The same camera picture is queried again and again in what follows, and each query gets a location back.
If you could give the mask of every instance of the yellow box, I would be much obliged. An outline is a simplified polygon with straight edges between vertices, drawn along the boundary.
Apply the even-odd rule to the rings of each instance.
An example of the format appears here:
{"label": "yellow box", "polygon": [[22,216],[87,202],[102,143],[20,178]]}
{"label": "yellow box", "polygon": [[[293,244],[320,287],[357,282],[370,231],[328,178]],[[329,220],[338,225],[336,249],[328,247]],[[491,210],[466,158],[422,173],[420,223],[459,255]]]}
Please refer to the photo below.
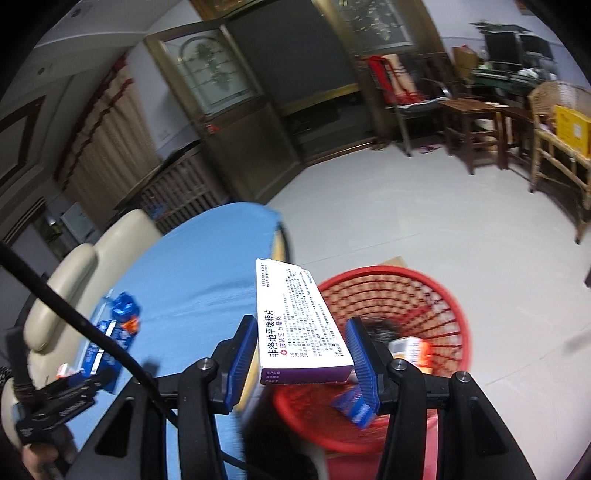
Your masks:
{"label": "yellow box", "polygon": [[591,118],[565,106],[554,107],[556,135],[569,147],[585,157],[589,156],[591,141]]}

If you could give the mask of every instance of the wooden stool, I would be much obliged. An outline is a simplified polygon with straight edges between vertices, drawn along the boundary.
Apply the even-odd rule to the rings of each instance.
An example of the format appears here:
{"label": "wooden stool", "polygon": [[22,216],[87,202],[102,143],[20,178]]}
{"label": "wooden stool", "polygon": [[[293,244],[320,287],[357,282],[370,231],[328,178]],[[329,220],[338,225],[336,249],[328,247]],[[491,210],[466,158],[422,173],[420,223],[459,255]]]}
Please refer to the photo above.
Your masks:
{"label": "wooden stool", "polygon": [[[487,105],[473,98],[461,98],[458,100],[444,100],[440,102],[443,107],[443,124],[447,144],[447,154],[452,154],[453,137],[460,139],[460,155],[466,162],[470,175],[474,175],[474,149],[479,147],[496,146],[498,150],[496,165],[501,170],[509,168],[507,165],[504,137],[499,128],[497,108]],[[489,118],[494,121],[494,130],[472,131],[472,122],[479,118]],[[452,128],[452,120],[458,119],[462,125],[459,132]],[[478,141],[479,137],[494,137],[494,140]]]}
{"label": "wooden stool", "polygon": [[[534,119],[529,110],[517,107],[502,107],[499,108],[499,113],[502,119],[503,139],[506,148],[507,162],[509,160],[517,160],[527,169],[531,168],[531,156],[534,149]],[[507,135],[506,119],[511,120],[511,136],[513,141],[509,142]],[[525,140],[528,141],[528,150],[525,149]],[[517,154],[514,154],[511,149],[517,147]]]}

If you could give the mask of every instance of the human hand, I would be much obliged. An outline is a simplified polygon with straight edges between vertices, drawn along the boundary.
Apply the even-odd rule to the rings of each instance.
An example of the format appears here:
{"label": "human hand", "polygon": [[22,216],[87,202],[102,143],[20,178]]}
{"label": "human hand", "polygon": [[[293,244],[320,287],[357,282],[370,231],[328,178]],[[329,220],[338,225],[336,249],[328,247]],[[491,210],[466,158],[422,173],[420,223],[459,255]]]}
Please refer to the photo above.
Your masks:
{"label": "human hand", "polygon": [[44,465],[57,460],[57,448],[47,443],[33,443],[22,449],[22,462],[35,480],[48,480]]}

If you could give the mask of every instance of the blue tablecloth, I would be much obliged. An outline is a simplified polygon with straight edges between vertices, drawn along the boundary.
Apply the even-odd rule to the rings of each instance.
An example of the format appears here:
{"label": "blue tablecloth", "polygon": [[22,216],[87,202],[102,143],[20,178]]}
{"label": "blue tablecloth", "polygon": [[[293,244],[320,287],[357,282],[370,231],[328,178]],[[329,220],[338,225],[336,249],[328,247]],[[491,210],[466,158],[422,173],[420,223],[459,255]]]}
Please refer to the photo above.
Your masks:
{"label": "blue tablecloth", "polygon": [[[142,308],[139,334],[129,353],[141,364],[160,365],[158,375],[181,372],[230,338],[245,314],[256,315],[255,260],[271,256],[280,217],[254,203],[231,203],[182,224],[150,248],[117,282]],[[118,393],[130,379],[123,371]],[[69,423],[78,447],[115,397],[104,391],[97,405]],[[217,415],[222,450],[243,458],[238,419]],[[168,475],[178,471],[177,432],[167,429]],[[246,475],[228,464],[229,479]]]}

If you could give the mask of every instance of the computer monitor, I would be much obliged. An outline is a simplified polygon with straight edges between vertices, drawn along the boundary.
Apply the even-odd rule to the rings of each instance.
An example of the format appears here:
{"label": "computer monitor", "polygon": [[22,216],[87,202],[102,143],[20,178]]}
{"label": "computer monitor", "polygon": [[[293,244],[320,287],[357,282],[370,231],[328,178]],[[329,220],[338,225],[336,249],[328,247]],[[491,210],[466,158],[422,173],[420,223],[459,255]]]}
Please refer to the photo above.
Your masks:
{"label": "computer monitor", "polygon": [[513,64],[510,69],[521,65],[521,51],[513,32],[487,33],[484,36],[488,60],[492,63]]}
{"label": "computer monitor", "polygon": [[534,54],[537,53],[547,59],[554,60],[552,49],[546,40],[536,37],[535,35],[521,35],[520,37],[524,52]]}

